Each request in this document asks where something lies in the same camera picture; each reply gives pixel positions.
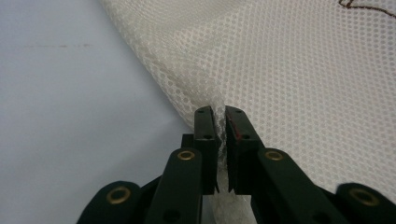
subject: white table surface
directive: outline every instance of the white table surface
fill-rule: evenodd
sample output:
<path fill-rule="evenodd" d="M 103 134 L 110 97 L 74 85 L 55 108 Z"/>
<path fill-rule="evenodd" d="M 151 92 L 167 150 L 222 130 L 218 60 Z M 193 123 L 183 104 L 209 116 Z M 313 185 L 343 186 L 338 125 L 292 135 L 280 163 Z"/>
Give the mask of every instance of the white table surface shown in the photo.
<path fill-rule="evenodd" d="M 160 175 L 183 133 L 99 1 L 0 2 L 0 223 L 76 223 L 103 186 Z"/>

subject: mesh cloth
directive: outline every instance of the mesh cloth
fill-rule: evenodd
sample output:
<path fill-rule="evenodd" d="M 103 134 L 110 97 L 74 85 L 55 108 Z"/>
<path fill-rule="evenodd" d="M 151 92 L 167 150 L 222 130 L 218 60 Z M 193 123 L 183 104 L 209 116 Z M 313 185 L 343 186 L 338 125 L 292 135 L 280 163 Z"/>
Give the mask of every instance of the mesh cloth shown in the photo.
<path fill-rule="evenodd" d="M 102 2 L 191 127 L 211 105 L 222 136 L 224 105 L 239 107 L 315 184 L 362 183 L 396 202 L 396 1 Z M 224 170 L 219 182 L 217 222 L 254 223 Z"/>

